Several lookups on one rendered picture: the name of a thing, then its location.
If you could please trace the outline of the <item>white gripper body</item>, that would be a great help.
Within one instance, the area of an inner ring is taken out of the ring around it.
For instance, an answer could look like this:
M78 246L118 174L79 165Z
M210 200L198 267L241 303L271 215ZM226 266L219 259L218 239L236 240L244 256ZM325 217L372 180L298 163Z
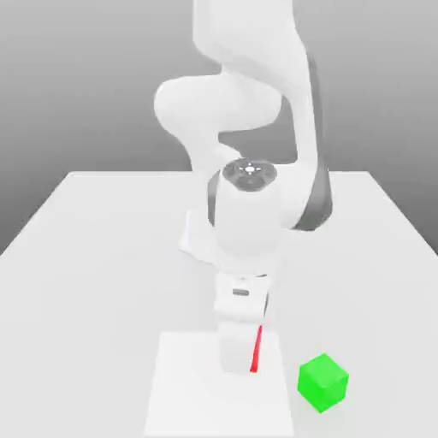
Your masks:
M271 289L267 275L216 275L214 310L218 316L238 322L264 319Z

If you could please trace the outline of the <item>small red cube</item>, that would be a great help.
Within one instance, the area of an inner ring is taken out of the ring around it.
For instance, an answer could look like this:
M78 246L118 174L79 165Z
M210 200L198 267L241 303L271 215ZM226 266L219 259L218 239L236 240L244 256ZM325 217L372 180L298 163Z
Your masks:
M260 325L257 330L257 337L255 340L254 348L253 348L253 354L252 354L252 363L250 367L251 373L257 373L258 370L258 362L259 362L259 352L260 352L260 346L262 341L262 333L263 333L263 326Z

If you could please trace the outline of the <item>small green cube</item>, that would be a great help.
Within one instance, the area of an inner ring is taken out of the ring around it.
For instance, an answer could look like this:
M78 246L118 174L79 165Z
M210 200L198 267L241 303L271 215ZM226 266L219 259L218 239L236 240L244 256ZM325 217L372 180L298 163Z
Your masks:
M349 374L323 353L299 366L297 389L319 413L346 397Z

